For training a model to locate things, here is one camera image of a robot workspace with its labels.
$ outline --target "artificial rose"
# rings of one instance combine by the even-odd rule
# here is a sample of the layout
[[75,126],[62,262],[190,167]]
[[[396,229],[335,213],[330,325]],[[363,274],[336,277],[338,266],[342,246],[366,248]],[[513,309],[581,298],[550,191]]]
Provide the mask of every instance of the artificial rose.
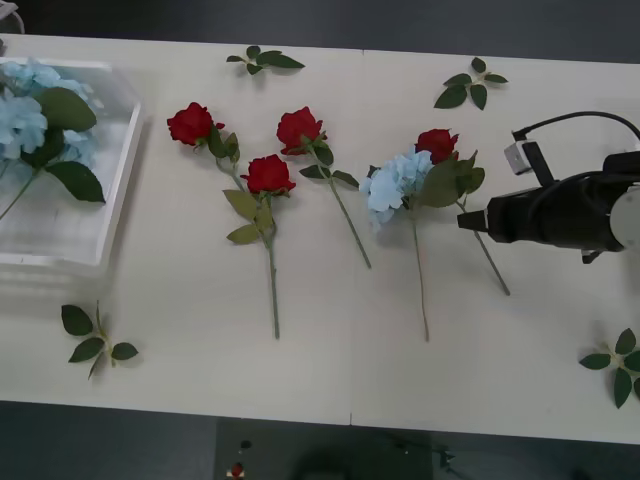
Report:
[[320,136],[322,130],[322,120],[316,122],[311,115],[309,107],[304,107],[295,113],[285,113],[278,124],[278,139],[285,144],[282,149],[283,155],[302,155],[306,153],[300,148],[302,145],[302,135],[314,141]]
[[444,162],[453,153],[456,148],[458,135],[453,137],[449,134],[449,130],[434,129],[421,133],[416,143],[416,153],[423,150],[431,152],[431,163],[437,165]]
[[[168,119],[167,125],[171,138],[187,145],[196,145],[206,142],[213,119],[207,107],[191,102],[186,110],[180,110],[173,118]],[[224,128],[224,123],[216,123],[216,128]]]
[[289,180],[287,164],[277,155],[256,158],[249,163],[249,175],[241,175],[241,177],[247,180],[251,193],[269,192],[273,195],[282,195],[296,186]]

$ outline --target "table surface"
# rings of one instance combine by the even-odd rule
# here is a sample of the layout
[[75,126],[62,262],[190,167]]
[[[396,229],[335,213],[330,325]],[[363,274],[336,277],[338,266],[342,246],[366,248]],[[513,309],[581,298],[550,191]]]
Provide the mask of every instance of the table surface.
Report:
[[[232,188],[208,152],[173,142],[165,119],[191,101],[237,132],[243,162],[279,151],[282,113],[309,105],[323,119],[336,167],[361,178],[431,128],[478,149],[487,180],[470,199],[533,187],[511,174],[510,131],[598,109],[640,123],[634,65],[486,58],[510,80],[484,112],[435,110],[441,84],[469,57],[287,48],[307,68],[241,74],[240,46],[6,36],[9,56],[112,63],[150,118],[121,217],[113,273],[68,288],[0,282],[0,399],[137,410],[640,443],[640,403],[617,410],[603,372],[578,360],[597,342],[639,326],[640,260],[489,244],[513,292],[501,292],[455,208],[425,210],[420,225],[431,341],[423,339],[415,252],[406,219],[375,239],[364,198],[343,193],[373,263],[368,271],[328,189],[299,175],[277,205],[282,338],[271,334],[266,253],[235,247]],[[580,119],[536,138],[562,178],[631,149],[623,127]],[[300,166],[307,163],[296,159]],[[100,298],[115,341],[142,352],[130,367],[86,381],[68,365],[77,343],[59,306]]]

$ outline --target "cable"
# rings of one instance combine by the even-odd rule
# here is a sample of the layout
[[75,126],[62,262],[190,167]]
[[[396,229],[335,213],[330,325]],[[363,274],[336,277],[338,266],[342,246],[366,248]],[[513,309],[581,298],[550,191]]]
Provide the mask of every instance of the cable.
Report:
[[530,127],[525,127],[521,130],[518,130],[517,132],[513,132],[513,138],[515,138],[516,140],[525,140],[527,137],[527,133],[531,132],[532,130],[536,130],[537,128],[544,127],[545,125],[549,125],[552,123],[561,122],[562,120],[568,120],[570,118],[577,117],[603,117],[615,120],[616,122],[620,122],[627,128],[629,128],[629,130],[633,132],[636,138],[640,140],[640,130],[638,130],[638,128],[629,120],[624,119],[618,115],[614,115],[613,113],[595,111],[568,113],[567,115],[550,118],[549,120],[545,120],[544,122],[536,123],[534,125],[531,125]]

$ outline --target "gray floor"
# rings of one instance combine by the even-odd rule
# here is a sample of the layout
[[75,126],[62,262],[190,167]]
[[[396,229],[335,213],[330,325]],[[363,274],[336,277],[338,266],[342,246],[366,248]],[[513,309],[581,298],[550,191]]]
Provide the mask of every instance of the gray floor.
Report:
[[[637,0],[14,1],[27,31],[42,35],[640,63]],[[253,446],[239,454],[245,437]],[[592,480],[640,478],[638,447],[434,438],[452,444],[463,479],[578,479],[579,468]],[[249,480],[286,480],[296,459],[324,446],[360,475],[369,465],[430,478],[420,448],[405,454],[368,429],[0,402],[1,480],[220,480],[238,459]]]
[[0,402],[2,480],[224,480],[236,462],[247,480],[640,478],[633,445]]
[[636,0],[14,0],[33,34],[640,62]]

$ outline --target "blue hydrangea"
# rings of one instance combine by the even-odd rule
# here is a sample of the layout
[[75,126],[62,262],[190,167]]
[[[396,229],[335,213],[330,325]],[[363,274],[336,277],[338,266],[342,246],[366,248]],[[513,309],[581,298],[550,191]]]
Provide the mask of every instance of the blue hydrangea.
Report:
[[369,194],[369,218],[376,232],[381,224],[391,220],[394,212],[402,206],[404,197],[420,192],[432,167],[430,152],[416,153],[415,147],[411,147],[407,154],[396,155],[373,172],[371,178],[360,182],[360,191]]
[[59,156],[60,161],[80,162],[89,168],[93,167],[93,154],[96,151],[93,135],[65,130],[64,143],[64,150]]
[[33,98],[14,97],[5,88],[0,95],[0,158],[15,160],[44,143],[47,119],[41,111]]
[[55,68],[43,65],[33,59],[26,64],[16,62],[3,63],[2,73],[13,80],[15,89],[21,95],[34,95],[46,88],[62,87],[75,92],[84,101],[88,101],[86,87],[76,80],[64,79]]

